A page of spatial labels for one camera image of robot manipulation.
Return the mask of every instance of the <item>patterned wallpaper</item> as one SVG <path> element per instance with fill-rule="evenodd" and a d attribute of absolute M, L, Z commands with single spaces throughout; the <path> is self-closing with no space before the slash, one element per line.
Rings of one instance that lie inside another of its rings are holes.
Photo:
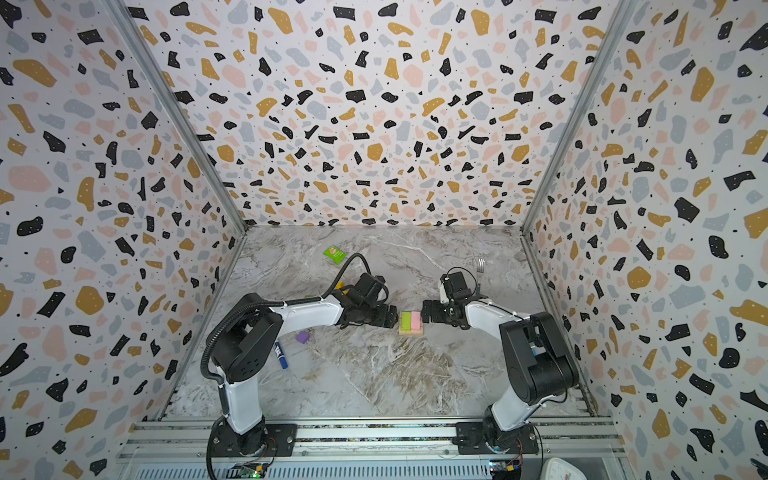
<path fill-rule="evenodd" d="M 249 224 L 520 223 L 616 2 L 128 2 Z"/>
<path fill-rule="evenodd" d="M 637 478 L 768 463 L 766 5 L 638 2 L 531 232 Z"/>
<path fill-rule="evenodd" d="M 0 15 L 0 477 L 102 479 L 236 239 L 100 3 Z"/>

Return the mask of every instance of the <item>pink rectangle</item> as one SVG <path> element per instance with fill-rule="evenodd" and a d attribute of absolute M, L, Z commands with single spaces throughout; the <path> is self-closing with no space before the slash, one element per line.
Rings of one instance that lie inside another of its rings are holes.
<path fill-rule="evenodd" d="M 411 331 L 422 329 L 422 313 L 411 312 Z"/>

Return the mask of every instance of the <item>black mounting plate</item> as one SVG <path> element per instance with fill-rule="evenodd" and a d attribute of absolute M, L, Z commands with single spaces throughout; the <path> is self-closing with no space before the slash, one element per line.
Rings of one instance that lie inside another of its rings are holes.
<path fill-rule="evenodd" d="M 512 443 L 517 445 L 517 440 L 523 445 L 524 454 L 537 454 L 538 453 L 538 437 L 534 436 L 531 440 L 531 435 L 535 435 L 533 425 L 526 424 L 521 428 L 505 433 L 508 435 L 507 441 L 512 440 Z M 456 438 L 453 443 L 458 446 L 458 453 L 460 455 L 483 455 L 488 453 L 504 453 L 494 452 L 485 442 L 485 435 L 483 434 L 482 422 L 458 422 L 456 423 Z M 519 453 L 518 450 L 512 448 L 506 453 Z"/>
<path fill-rule="evenodd" d="M 229 423 L 222 423 L 223 425 L 215 427 L 217 429 L 215 438 L 219 439 L 219 442 L 212 444 L 210 456 L 212 458 L 239 457 L 237 434 L 232 430 Z M 295 423 L 267 423 L 266 434 L 263 436 L 266 440 L 266 450 L 262 453 L 261 458 L 290 457 L 293 454 L 293 445 L 296 441 L 296 429 Z"/>

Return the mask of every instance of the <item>gray marble countertop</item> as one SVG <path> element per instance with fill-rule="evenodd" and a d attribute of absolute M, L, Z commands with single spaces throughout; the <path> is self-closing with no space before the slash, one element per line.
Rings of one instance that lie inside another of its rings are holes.
<path fill-rule="evenodd" d="M 385 277 L 389 302 L 399 312 L 438 299 L 440 275 L 452 266 L 474 272 L 479 257 L 487 260 L 485 295 L 518 312 L 544 309 L 516 229 L 257 227 L 247 235 L 206 336 L 246 293 L 268 300 L 319 295 L 340 268 L 323 255 L 332 245 L 362 253 L 372 273 Z M 362 271 L 355 261 L 343 280 L 354 283 Z M 488 348 L 498 340 L 442 324 L 424 330 L 409 337 L 396 328 L 317 327 L 307 330 L 307 344 L 297 342 L 295 333 L 283 335 L 289 368 L 281 369 L 270 355 L 259 374 L 264 415 L 481 415 L 509 384 L 501 345 Z M 203 347 L 197 346 L 167 416 L 220 414 L 215 382 L 200 374 Z M 567 415 L 576 404 L 569 399 L 540 414 Z"/>

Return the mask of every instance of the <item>fork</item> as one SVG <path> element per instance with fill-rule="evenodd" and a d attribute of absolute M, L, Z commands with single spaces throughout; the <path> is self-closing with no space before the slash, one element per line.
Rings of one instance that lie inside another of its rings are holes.
<path fill-rule="evenodd" d="M 485 258 L 478 258 L 477 265 L 477 285 L 475 285 L 475 295 L 480 294 L 480 282 L 482 281 L 482 274 L 485 272 Z"/>

